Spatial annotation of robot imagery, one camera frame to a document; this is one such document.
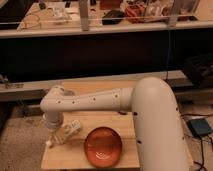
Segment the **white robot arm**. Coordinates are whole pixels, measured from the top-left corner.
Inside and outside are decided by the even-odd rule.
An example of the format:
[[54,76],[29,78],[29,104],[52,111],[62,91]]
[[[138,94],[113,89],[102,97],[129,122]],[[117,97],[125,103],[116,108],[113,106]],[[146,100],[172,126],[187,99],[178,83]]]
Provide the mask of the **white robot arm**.
[[145,77],[132,87],[80,95],[68,95],[55,85],[40,107],[51,131],[61,127],[64,112],[130,112],[136,139],[141,142],[137,152],[142,171],[190,171],[177,100],[169,84],[160,78]]

